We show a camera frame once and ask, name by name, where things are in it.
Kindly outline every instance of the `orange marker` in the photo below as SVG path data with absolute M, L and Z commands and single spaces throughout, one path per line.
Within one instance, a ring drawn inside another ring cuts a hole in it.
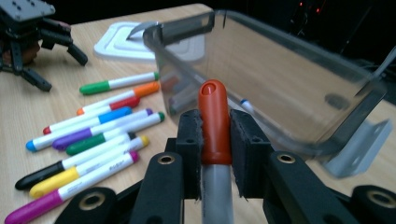
M 224 85 L 215 79 L 205 82 L 198 92 L 198 108 L 204 137 L 202 221 L 204 224 L 233 223 L 230 116 Z
M 82 115 L 82 114 L 88 113 L 90 111 L 93 111 L 94 109 L 97 109 L 97 108 L 99 108 L 101 106 L 109 105 L 109 104 L 112 104 L 114 102 L 126 99 L 128 97 L 138 96 L 138 97 L 141 98 L 143 96 L 152 94 L 152 93 L 158 91 L 159 89 L 160 89 L 160 84 L 157 81 L 150 82 L 148 84 L 144 84 L 144 85 L 138 86 L 138 87 L 132 89 L 131 91 L 126 91 L 125 93 L 122 93 L 122 94 L 107 98 L 107 99 L 105 99 L 103 101 L 96 102 L 96 103 L 94 103 L 92 105 L 83 106 L 82 108 L 80 108 L 77 111 L 77 114 L 78 115 Z

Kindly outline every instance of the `wooden table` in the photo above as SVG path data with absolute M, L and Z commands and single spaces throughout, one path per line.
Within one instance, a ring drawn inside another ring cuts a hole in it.
M 208 10 L 211 9 L 204 5 L 188 5 L 73 25 L 72 36 L 75 44 L 88 55 L 89 61 L 86 66 L 80 66 L 61 46 L 56 46 L 53 50 L 40 50 L 31 67 L 53 85 L 50 92 L 40 91 L 10 73 L 0 73 L 0 179 L 2 183 L 0 218 L 2 220 L 13 210 L 33 200 L 27 191 L 14 189 L 15 183 L 20 178 L 67 158 L 65 153 L 52 148 L 32 153 L 25 149 L 26 142 L 42 134 L 44 127 L 74 117 L 78 108 L 129 90 L 126 88 L 83 96 L 78 92 L 81 85 L 156 70 L 155 63 L 119 62 L 97 58 L 93 54 L 93 46 L 107 28 L 117 21 L 171 21 Z M 142 98 L 136 110 L 147 107 L 154 111 L 164 111 L 160 92 Z M 383 101 L 371 113 L 369 119 L 376 122 L 384 119 L 396 120 L 396 107 Z M 150 158 L 163 152 L 167 138 L 176 137 L 177 126 L 172 120 L 165 119 L 163 123 L 137 134 L 147 135 L 150 139 L 149 146 L 139 153 L 140 161 L 100 182 L 97 186 L 112 188 L 118 193 L 141 180 Z M 362 175 L 337 180 L 326 174 L 315 162 L 310 161 L 309 165 L 327 186 L 347 195 L 350 195 L 355 186 L 368 184 L 396 192 L 396 175 L 393 173 L 396 163 L 395 139 L 396 132 L 392 132 L 369 171 Z M 233 185 L 233 195 L 235 223 L 266 222 L 262 211 L 262 200 L 247 201 L 238 198 L 235 185 Z M 64 203 L 51 210 L 46 215 L 35 219 L 33 223 L 53 223 L 66 205 L 67 203 Z M 185 222 L 201 223 L 201 204 L 186 201 L 185 206 Z

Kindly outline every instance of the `orange marker cap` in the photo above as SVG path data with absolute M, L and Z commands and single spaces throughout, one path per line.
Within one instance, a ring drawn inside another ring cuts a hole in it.
M 138 97 L 152 94 L 160 89 L 160 84 L 157 81 L 150 82 L 134 88 L 134 94 Z
M 210 79 L 201 86 L 198 92 L 198 108 L 203 121 L 202 164 L 231 164 L 227 91 L 220 81 Z

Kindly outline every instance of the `yellow marker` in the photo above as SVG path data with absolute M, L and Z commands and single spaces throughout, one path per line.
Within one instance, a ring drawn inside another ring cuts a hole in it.
M 89 161 L 86 161 L 79 166 L 71 167 L 57 175 L 54 175 L 48 179 L 39 182 L 30 189 L 29 194 L 35 199 L 40 198 L 50 193 L 51 191 L 61 188 L 64 185 L 80 178 L 81 176 L 116 159 L 119 155 L 122 155 L 129 151 L 137 151 L 138 149 L 145 147 L 148 144 L 149 139 L 145 135 L 143 135 L 134 138 L 128 143 L 114 146 L 113 148 L 110 148 L 107 153 L 91 158 Z

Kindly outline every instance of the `clear plastic container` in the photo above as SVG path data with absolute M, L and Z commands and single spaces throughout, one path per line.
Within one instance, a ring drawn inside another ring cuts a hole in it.
M 201 84 L 218 79 L 231 107 L 250 101 L 275 148 L 306 158 L 339 152 L 386 93 L 357 65 L 234 11 L 162 23 L 143 37 L 155 53 L 163 101 L 176 123 L 197 107 Z M 183 42 L 194 57 L 169 50 Z

